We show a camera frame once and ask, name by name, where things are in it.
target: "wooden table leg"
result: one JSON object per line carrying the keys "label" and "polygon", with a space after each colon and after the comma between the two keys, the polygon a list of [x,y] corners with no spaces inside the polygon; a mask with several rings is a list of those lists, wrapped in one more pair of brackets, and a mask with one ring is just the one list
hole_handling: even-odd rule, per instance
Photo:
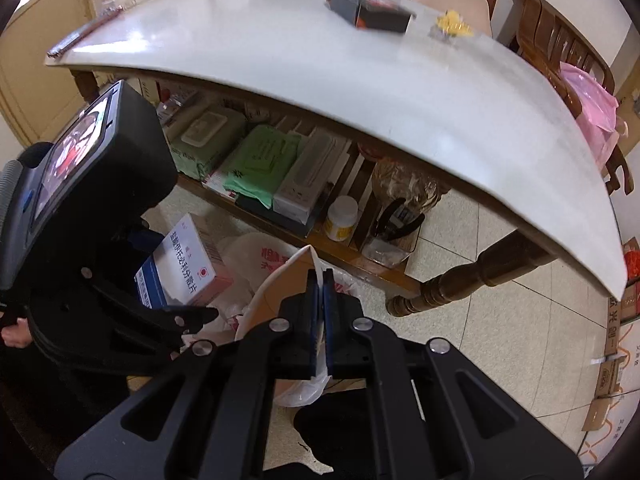
{"label": "wooden table leg", "polygon": [[470,296],[483,285],[496,286],[556,259],[519,231],[505,236],[478,255],[478,260],[449,269],[420,286],[420,296],[391,298],[386,309],[402,317]]}
{"label": "wooden table leg", "polygon": [[71,72],[71,75],[76,80],[78,91],[87,104],[93,103],[100,97],[100,88],[98,87],[98,82],[95,80],[93,72],[79,70],[70,70],[69,72]]}

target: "screen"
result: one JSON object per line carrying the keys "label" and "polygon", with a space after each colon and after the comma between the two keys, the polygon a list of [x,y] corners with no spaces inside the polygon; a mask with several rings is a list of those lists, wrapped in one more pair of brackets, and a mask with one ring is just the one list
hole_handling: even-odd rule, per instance
{"label": "screen", "polygon": [[60,185],[74,172],[100,138],[107,100],[108,97],[105,97],[95,105],[53,147],[53,153],[42,177],[42,187],[36,206],[36,219],[60,188]]}

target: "white tabletop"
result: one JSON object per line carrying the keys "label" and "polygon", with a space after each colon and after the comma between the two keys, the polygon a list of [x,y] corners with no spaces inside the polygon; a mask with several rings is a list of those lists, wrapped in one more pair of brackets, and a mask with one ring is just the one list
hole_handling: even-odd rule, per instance
{"label": "white tabletop", "polygon": [[325,0],[151,0],[48,64],[130,67],[246,89],[340,121],[488,192],[620,298],[626,267],[604,183],[546,78],[491,38],[447,44],[436,11],[405,35]]}

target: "pink plastic bag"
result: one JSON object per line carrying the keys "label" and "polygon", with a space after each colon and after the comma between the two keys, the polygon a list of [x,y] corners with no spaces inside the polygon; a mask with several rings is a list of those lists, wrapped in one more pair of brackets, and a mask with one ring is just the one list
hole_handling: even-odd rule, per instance
{"label": "pink plastic bag", "polygon": [[561,62],[560,73],[580,99],[582,113],[575,122],[591,149],[598,169],[601,170],[620,138],[616,126],[624,128],[622,135],[628,134],[625,121],[616,117],[618,101],[584,70]]}

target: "metal screw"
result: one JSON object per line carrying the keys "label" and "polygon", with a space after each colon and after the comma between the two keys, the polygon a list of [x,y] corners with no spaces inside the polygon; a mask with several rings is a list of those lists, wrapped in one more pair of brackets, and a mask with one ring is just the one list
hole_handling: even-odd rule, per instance
{"label": "metal screw", "polygon": [[269,323],[269,328],[274,332],[286,332],[289,330],[289,321],[284,319],[283,317],[277,317],[276,319],[272,319]]}
{"label": "metal screw", "polygon": [[373,321],[368,317],[359,317],[353,320],[353,327],[359,332],[366,332],[373,328]]}
{"label": "metal screw", "polygon": [[209,355],[211,352],[213,352],[213,344],[211,343],[211,341],[196,341],[191,347],[191,351],[200,357]]}
{"label": "metal screw", "polygon": [[446,339],[437,338],[429,341],[429,348],[432,352],[436,352],[436,354],[446,354],[450,350],[451,345]]}

